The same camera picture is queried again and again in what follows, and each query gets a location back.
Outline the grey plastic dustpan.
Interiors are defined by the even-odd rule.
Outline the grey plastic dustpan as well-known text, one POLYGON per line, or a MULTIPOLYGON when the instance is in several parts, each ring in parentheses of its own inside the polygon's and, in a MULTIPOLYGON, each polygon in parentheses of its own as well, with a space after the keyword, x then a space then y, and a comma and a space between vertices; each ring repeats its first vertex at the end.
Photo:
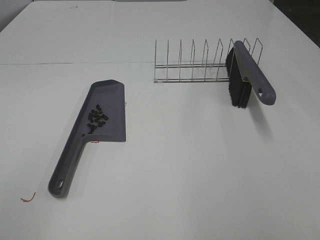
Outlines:
POLYGON ((89 142, 125 142, 125 86, 109 79, 93 83, 48 183, 55 198, 68 195, 78 162, 89 142))

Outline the pile of coffee beans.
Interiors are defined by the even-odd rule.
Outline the pile of coffee beans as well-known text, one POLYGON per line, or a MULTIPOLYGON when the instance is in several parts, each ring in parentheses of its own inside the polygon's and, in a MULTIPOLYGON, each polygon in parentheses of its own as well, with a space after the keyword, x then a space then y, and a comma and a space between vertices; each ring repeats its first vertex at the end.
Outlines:
POLYGON ((87 131, 81 134, 82 137, 92 135, 98 128, 104 127, 109 120, 109 116, 104 113, 102 106, 97 104, 95 108, 89 111, 87 120, 87 131))

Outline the grey hand brush black bristles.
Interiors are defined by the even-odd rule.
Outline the grey hand brush black bristles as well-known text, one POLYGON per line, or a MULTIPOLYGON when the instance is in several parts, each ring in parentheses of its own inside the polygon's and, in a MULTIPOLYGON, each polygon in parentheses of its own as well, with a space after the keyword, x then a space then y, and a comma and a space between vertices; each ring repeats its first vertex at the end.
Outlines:
POLYGON ((228 91, 234 107, 245 109, 252 91, 263 104, 275 104, 276 91, 242 41, 234 42, 225 65, 229 77, 228 91))

